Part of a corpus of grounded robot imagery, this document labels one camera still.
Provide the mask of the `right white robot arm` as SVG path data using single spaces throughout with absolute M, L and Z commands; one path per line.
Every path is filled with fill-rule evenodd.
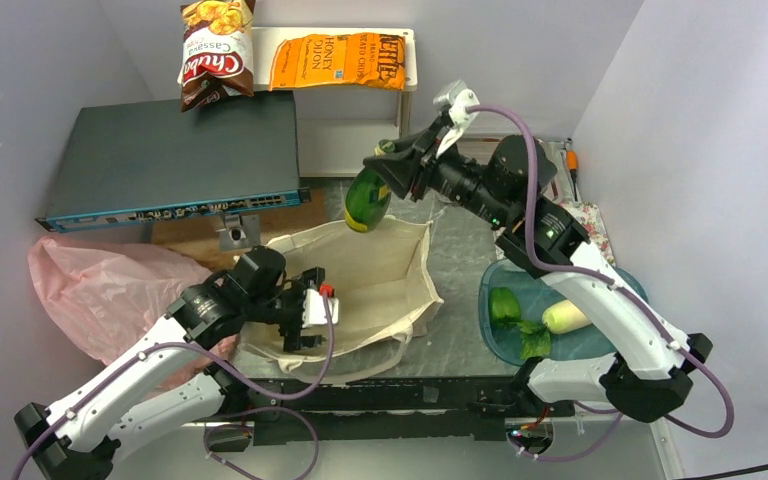
M 486 221 L 508 260 L 571 301 L 614 348 L 591 359 L 527 360 L 510 391 L 515 409 L 534 415 L 559 401 L 605 402 L 640 422 L 671 418 L 693 388 L 692 374 L 705 371 L 710 339 L 656 313 L 586 229 L 544 196 L 552 167 L 527 129 L 505 137 L 486 163 L 462 155 L 451 133 L 437 121 L 363 164 L 399 198 L 434 191 Z

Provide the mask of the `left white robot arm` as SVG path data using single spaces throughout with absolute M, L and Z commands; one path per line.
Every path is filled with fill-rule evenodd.
M 249 323 L 275 325 L 292 348 L 335 346 L 339 301 L 320 267 L 290 277 L 278 251 L 257 246 L 235 266 L 186 288 L 156 323 L 103 371 L 50 404 L 29 403 L 14 418 L 25 451 L 47 479 L 104 479 L 155 439 L 196 420 L 245 428 L 283 412 L 289 395 L 269 390 L 214 353 Z

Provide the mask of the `dark blue network switch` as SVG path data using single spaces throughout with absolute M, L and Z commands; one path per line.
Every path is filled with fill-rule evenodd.
M 294 96 L 266 92 L 187 112 L 175 100 L 81 109 L 36 221 L 67 233 L 310 200 Z

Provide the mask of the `brown snack packet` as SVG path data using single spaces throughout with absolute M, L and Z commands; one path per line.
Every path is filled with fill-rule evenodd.
M 177 77 L 183 112 L 254 95 L 254 1 L 205 0 L 180 7 L 184 25 Z

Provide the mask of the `orange snack packet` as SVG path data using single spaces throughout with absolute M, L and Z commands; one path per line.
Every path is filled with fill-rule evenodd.
M 270 72 L 271 90 L 363 86 L 402 91 L 407 42 L 374 32 L 310 34 L 282 42 Z

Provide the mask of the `white radish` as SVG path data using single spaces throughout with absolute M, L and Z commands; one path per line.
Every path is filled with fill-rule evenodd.
M 547 308 L 541 321 L 555 335 L 567 334 L 591 324 L 590 319 L 569 300 L 560 301 Z

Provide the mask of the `beige canvas tote bag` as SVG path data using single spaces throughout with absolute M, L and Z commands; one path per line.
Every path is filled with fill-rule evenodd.
M 271 239 L 267 245 L 283 254 L 289 275 L 324 269 L 338 301 L 333 356 L 326 361 L 326 346 L 287 353 L 276 328 L 254 323 L 242 330 L 243 348 L 305 383 L 322 366 L 322 383 L 334 385 L 393 369 L 444 302 L 428 271 L 431 230 L 430 222 L 387 216 L 368 233 L 334 221 Z

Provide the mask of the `pink plastic grocery bag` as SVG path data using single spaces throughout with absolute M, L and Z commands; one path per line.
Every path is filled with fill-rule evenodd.
M 183 290 L 210 271 L 150 244 L 45 236 L 27 254 L 36 294 L 69 340 L 109 365 L 156 323 Z

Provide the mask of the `green pepper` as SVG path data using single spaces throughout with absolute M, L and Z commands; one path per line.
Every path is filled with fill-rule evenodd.
M 490 323 L 498 328 L 509 328 L 522 320 L 522 310 L 514 292 L 506 287 L 490 290 L 488 301 Z

